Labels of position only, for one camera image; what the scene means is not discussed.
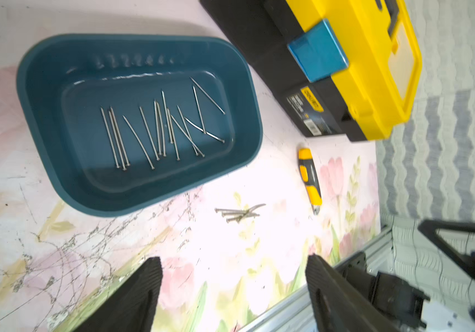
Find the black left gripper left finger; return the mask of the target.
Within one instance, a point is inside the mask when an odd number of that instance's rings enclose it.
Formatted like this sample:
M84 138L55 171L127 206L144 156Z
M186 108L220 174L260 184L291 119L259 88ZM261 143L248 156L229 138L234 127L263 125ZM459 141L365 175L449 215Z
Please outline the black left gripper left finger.
M150 332L162 280L161 259L149 258L76 330Z

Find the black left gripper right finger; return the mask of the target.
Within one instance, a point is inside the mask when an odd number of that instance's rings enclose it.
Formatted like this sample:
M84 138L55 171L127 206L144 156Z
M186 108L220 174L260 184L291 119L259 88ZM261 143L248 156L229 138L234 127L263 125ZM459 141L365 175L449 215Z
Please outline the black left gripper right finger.
M322 257L308 257L305 277L320 332L398 330Z

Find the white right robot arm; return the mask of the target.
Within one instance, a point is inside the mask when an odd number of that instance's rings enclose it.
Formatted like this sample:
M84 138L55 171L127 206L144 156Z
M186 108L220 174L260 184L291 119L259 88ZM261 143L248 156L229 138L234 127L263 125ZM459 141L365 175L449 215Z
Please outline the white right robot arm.
M440 235L442 231L475 235L475 223L426 219L420 223L418 231L462 272L475 280L475 250L460 253ZM422 315L424 309L430 308L430 296L422 290L390 273L378 272L373 276L355 265L345 268L341 275L383 317L402 328L428 330L429 322L423 320ZM469 309L469 315L475 322L475 305Z

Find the steel nail inside box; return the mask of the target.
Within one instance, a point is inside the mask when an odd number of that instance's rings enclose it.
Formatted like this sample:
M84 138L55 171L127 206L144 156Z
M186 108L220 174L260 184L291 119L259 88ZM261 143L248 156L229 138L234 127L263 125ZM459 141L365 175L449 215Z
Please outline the steel nail inside box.
M110 147L111 147L111 151L113 153L116 168L120 168L119 164L118 164L117 154L116 154L116 151L115 151L115 148L114 148L114 143L113 143L113 140L111 138L110 128L109 128L109 125L108 125L108 122L107 122L107 119L106 119L106 116L105 116L104 109L102 107L100 107L100 112L102 114L103 122L105 123L105 128L106 128L106 131L107 131L107 136L108 136L108 139L109 139L109 142L110 142Z
M122 116L123 117L123 120L125 121L125 123L127 124L127 126L129 127L130 131L132 132L132 134L134 135L134 137L136 138L136 141L138 142L144 156L146 157L149 165L150 165L150 168L151 170L155 170L155 167L154 167L154 163L152 162L151 158L149 157L147 151L146 151L146 148L144 146L144 144L142 143L141 139L139 138L138 134L136 133L136 131L134 130L134 128L132 127L130 121L127 119L126 116Z
M153 140L153 137L152 137L152 133L151 133L149 127L148 127L147 120L146 120L146 116L145 116L145 113L144 113L143 108L142 108L141 106L139 106L139 111L140 111L140 113L141 113L141 117L142 117L142 119L143 119L143 123L144 123L145 128L146 128L146 131L147 131L147 135L148 135L148 137L149 137L149 139L150 139L150 142L151 142L151 146L152 146L152 150L153 150L153 152L154 152L154 155L156 156L156 159L157 159L158 161L160 161L160 157L159 157L158 152L157 152L157 150L156 150L156 147L155 147L155 144L154 144L154 140Z
M114 109L112 107L109 108L109 114L110 114L112 126L114 128L114 135L115 135L118 151L121 157L122 168L124 171L126 171L127 167L130 166L130 163L129 163L128 156L126 155L123 140L121 137L121 132L119 130L118 123L116 121Z

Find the teal plastic storage box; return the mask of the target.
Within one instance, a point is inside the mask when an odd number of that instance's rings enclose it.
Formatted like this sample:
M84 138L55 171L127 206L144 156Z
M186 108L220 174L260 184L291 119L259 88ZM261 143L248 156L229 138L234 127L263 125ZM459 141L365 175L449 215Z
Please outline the teal plastic storage box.
M249 164L262 144L249 67L233 45L214 37L50 37L22 58L17 95L54 190L97 217L129 214L222 177ZM129 159L126 171L110 107Z

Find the yellow black utility knife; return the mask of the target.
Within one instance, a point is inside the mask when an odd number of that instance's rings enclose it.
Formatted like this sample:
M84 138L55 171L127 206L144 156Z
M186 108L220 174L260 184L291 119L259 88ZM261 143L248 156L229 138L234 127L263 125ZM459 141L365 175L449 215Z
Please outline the yellow black utility knife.
M318 173L313 161L312 152L309 148L301 148L298 150L298 166L301 179L305 184L305 188L312 205L314 215L319 215L323 204L318 180Z

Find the steel nail pile centre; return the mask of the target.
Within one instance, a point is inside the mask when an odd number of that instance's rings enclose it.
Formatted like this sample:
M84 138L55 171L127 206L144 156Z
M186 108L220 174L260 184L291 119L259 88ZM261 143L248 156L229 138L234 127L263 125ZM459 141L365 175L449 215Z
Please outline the steel nail pile centre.
M264 207L266 204L261 203L255 206L249 207L245 210L230 210L230 209L221 209L215 208L216 213L220 213L223 218L225 218L227 223L237 222L239 223L243 219L259 217L259 214L256 210Z

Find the yellow black toolbox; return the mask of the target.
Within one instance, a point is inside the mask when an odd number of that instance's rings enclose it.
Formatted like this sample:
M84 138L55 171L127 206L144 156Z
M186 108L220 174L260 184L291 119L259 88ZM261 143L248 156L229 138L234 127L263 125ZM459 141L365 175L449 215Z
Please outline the yellow black toolbox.
M410 120L422 56L403 1L203 1L306 137L379 141Z

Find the aluminium mounting rail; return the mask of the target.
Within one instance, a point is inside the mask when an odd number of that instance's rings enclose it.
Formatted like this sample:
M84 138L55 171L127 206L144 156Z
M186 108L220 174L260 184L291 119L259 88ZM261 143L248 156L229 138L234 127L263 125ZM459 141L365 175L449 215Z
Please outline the aluminium mounting rail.
M247 324L242 331L398 331L342 275L349 267L377 273L392 255L392 227L335 267L313 256L308 285Z

